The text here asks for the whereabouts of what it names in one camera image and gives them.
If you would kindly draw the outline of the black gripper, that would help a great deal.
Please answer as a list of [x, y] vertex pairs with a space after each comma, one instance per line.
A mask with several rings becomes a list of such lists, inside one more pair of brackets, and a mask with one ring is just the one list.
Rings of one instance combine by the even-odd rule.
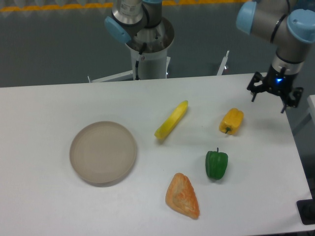
[[258, 93], [268, 92], [281, 97], [283, 102], [282, 114], [288, 107], [298, 107], [304, 88], [293, 88], [293, 81], [300, 69], [300, 63], [275, 62], [271, 64], [266, 77], [255, 72], [247, 86], [247, 90], [252, 94], [252, 102]]

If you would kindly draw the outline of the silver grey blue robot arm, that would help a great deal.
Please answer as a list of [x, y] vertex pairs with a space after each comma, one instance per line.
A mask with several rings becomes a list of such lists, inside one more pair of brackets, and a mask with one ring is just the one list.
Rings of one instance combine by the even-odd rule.
[[[295, 5], [294, 0], [251, 0], [242, 5], [236, 19], [237, 29], [277, 46], [267, 74], [256, 72], [247, 89], [253, 96], [276, 95], [285, 108], [299, 105], [303, 88], [294, 88], [293, 82], [315, 42], [315, 13]], [[162, 16], [161, 1], [118, 0], [104, 25], [129, 48], [135, 80], [166, 78], [174, 28]]]

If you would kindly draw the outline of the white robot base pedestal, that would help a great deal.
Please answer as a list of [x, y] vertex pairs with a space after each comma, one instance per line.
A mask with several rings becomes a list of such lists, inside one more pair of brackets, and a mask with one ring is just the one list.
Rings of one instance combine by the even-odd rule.
[[156, 27], [143, 28], [126, 44], [130, 50], [134, 80], [167, 77], [167, 53], [174, 36], [172, 24], [163, 17]]

